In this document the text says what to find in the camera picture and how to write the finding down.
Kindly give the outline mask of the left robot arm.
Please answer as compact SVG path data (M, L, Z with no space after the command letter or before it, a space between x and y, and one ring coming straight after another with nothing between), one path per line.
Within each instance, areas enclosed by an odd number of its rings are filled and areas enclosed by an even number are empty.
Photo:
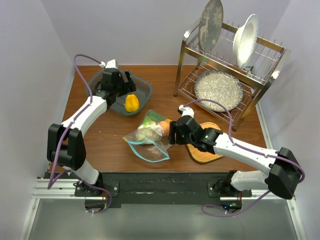
M74 174L80 180L80 186L92 196L106 194L102 174L93 168L87 160L84 136L92 124L104 114L118 97L136 91L136 84L128 70L105 68L101 79L93 89L83 106L69 119L60 124L52 124L48 129L47 160L52 169L48 187L58 179L55 176L57 166Z

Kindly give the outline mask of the clear zip top bag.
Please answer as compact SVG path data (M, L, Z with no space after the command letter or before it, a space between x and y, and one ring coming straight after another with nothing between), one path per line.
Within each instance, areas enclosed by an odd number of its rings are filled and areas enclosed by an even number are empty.
M171 120L148 110L137 129L123 137L132 152L149 163L169 160L168 148Z

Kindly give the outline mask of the yellow fake bell pepper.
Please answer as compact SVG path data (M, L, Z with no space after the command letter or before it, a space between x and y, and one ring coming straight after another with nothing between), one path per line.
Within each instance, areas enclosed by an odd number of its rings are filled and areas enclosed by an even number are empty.
M125 98L124 107L128 113L137 112L140 108L140 102L137 96L135 94L127 95Z

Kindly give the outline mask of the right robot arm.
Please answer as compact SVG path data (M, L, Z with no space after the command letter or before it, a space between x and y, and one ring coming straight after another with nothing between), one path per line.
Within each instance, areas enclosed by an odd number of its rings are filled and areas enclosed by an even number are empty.
M255 168L254 171L231 171L223 183L223 192L230 197L239 191L262 189L290 200L305 174L293 152L261 148L230 137L215 128L202 128L194 118L185 115L169 124L169 143L190 144L204 153L230 157Z

